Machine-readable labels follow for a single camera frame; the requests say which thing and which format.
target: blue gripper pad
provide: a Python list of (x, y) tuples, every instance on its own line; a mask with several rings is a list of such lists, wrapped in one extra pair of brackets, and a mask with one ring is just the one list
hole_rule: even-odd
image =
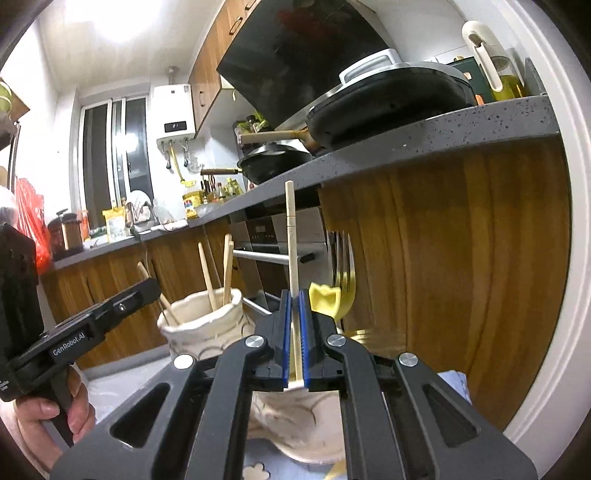
[(312, 321), (310, 312), (307, 308), (306, 297), (308, 290), (301, 290), (298, 296), (298, 309), (300, 311), (300, 341), (301, 341), (301, 363), (304, 375), (304, 386), (310, 386), (310, 349), (308, 345), (308, 334), (313, 329), (309, 322)]
[(290, 380), (290, 352), (291, 352), (291, 295), (287, 295), (287, 308), (283, 326), (283, 388), (287, 388)]

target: window frame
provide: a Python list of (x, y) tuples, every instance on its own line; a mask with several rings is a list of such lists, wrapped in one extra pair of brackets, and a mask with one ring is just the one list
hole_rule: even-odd
[[(78, 176), (78, 191), (79, 191), (79, 199), (80, 199), (80, 208), (81, 210), (87, 210), (87, 203), (86, 203), (86, 192), (85, 192), (85, 185), (84, 185), (84, 122), (86, 118), (86, 111), (91, 110), (95, 107), (107, 105), (107, 119), (106, 119), (106, 152), (107, 152), (107, 177), (109, 182), (109, 197), (111, 198), (111, 205), (118, 205), (119, 199), (116, 195), (116, 187), (115, 187), (115, 178), (113, 176), (113, 103), (121, 102), (121, 129), (122, 134), (126, 134), (126, 104), (132, 100), (145, 100), (145, 110), (146, 110), (146, 130), (148, 131), (148, 118), (150, 114), (150, 94), (144, 93), (139, 95), (133, 95), (129, 97), (119, 97), (119, 98), (109, 98), (106, 100), (102, 100), (100, 102), (91, 103), (90, 105), (85, 105), (80, 108), (80, 124), (78, 127), (78, 151), (76, 155), (76, 170)], [(148, 172), (150, 173), (151, 179), (151, 172), (150, 172), (150, 148), (149, 145), (146, 145), (146, 155), (148, 157)], [(131, 191), (131, 187), (129, 184), (129, 170), (128, 170), (128, 159), (127, 159), (127, 152), (124, 151), (122, 153), (123, 159), (123, 176), (124, 176), (124, 183), (125, 183), (125, 197), (129, 195)]]

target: metal screw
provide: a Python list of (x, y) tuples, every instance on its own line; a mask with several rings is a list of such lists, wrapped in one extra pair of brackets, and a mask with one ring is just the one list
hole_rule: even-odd
[(193, 365), (194, 361), (195, 360), (191, 355), (187, 355), (185, 353), (184, 355), (179, 355), (177, 358), (174, 359), (174, 366), (179, 370), (185, 370), (189, 368), (191, 365)]
[(346, 341), (347, 339), (338, 333), (334, 333), (326, 339), (330, 346), (343, 346)]
[(414, 353), (403, 353), (398, 357), (398, 361), (405, 367), (414, 367), (418, 363), (418, 358)]
[(246, 346), (250, 348), (259, 348), (265, 343), (265, 339), (260, 335), (251, 335), (244, 342), (246, 343)]

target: cooking oil bottle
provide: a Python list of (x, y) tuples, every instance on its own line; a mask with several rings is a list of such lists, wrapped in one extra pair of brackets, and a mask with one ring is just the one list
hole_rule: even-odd
[(486, 77), (495, 100), (526, 95), (513, 62), (489, 27), (471, 20), (462, 27), (462, 36)]

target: ceiling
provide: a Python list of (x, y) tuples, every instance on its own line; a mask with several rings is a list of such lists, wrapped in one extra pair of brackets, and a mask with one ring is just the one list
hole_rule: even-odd
[[(171, 65), (188, 75), (204, 29), (220, 4), (221, 0), (54, 0), (39, 22), (56, 89), (167, 74)], [(102, 28), (112, 18), (111, 33), (123, 37), (151, 24), (131, 38), (114, 41), (101, 33), (97, 17), (103, 18)]]

